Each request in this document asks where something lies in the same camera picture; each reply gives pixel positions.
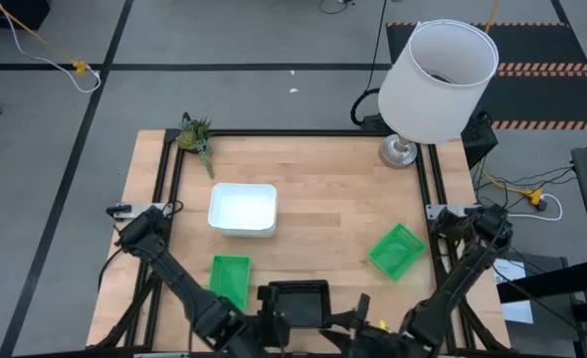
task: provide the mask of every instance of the gray floor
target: gray floor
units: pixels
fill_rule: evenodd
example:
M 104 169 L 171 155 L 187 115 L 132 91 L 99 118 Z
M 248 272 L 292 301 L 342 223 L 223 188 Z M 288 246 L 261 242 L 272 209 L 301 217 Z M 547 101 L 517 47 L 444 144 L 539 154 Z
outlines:
M 53 0 L 40 34 L 74 56 L 101 63 L 123 1 Z M 587 1 L 562 0 L 587 55 Z M 322 15 L 313 0 L 135 0 L 115 62 L 123 64 L 368 63 L 381 0 Z M 387 21 L 453 18 L 484 22 L 486 0 L 389 2 Z M 498 22 L 554 22 L 549 0 L 502 1 Z M 25 34 L 25 49 L 53 54 Z M 388 63 L 386 39 L 379 50 Z M 31 63 L 0 30 L 0 63 Z M 379 83 L 383 73 L 376 73 Z M 110 221 L 102 212 L 121 195 L 137 130 L 175 126 L 183 110 L 226 128 L 349 128 L 348 111 L 366 72 L 111 72 L 15 354 L 81 349 L 96 300 Z M 92 81 L 86 79 L 89 88 Z M 89 96 L 58 72 L 0 72 L 0 344 L 61 181 Z M 365 103 L 363 113 L 374 103 Z M 517 178 L 567 163 L 587 132 L 499 131 L 487 169 Z M 587 221 L 575 182 L 547 187 L 561 200 L 559 223 L 513 220 L 522 252 L 587 261 Z M 502 200 L 486 188 L 482 195 Z M 511 337 L 545 352 L 548 342 Z M 571 355 L 569 342 L 552 342 Z

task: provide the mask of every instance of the lamp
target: lamp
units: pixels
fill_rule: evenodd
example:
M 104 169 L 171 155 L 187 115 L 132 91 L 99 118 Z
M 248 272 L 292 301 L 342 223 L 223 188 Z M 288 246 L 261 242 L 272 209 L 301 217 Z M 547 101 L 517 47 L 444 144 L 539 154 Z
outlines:
M 405 167 L 415 161 L 415 142 L 459 136 L 498 62 L 496 45 L 474 26 L 454 20 L 418 24 L 378 96 L 382 118 L 397 133 L 382 142 L 382 161 Z

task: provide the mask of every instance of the green plastic container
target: green plastic container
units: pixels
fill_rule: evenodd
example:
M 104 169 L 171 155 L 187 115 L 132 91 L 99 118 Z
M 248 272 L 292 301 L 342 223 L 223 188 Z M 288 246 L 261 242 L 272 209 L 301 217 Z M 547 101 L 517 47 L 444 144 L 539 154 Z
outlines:
M 398 280 L 424 253 L 426 245 L 402 224 L 388 232 L 369 252 L 369 258 L 393 280 Z
M 214 256 L 210 289 L 229 298 L 239 309 L 245 309 L 250 289 L 251 266 L 250 257 Z

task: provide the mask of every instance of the lamp base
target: lamp base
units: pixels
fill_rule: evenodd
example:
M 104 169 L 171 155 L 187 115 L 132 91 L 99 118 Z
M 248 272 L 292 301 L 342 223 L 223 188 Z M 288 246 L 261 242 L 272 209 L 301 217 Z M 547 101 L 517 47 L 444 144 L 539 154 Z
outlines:
M 402 169 L 411 165 L 417 158 L 417 145 L 412 141 L 391 134 L 380 145 L 380 159 L 393 169 Z

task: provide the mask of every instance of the small plant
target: small plant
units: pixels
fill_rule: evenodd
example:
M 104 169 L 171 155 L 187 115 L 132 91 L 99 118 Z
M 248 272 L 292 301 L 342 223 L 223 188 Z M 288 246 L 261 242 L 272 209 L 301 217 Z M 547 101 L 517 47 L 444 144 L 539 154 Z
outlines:
M 192 119 L 187 112 L 183 112 L 181 134 L 176 138 L 176 142 L 180 148 L 185 149 L 187 152 L 198 153 L 201 162 L 207 169 L 207 174 L 214 179 L 214 167 L 211 160 L 213 150 L 208 132 L 211 123 L 212 121 L 207 120 L 207 117 Z

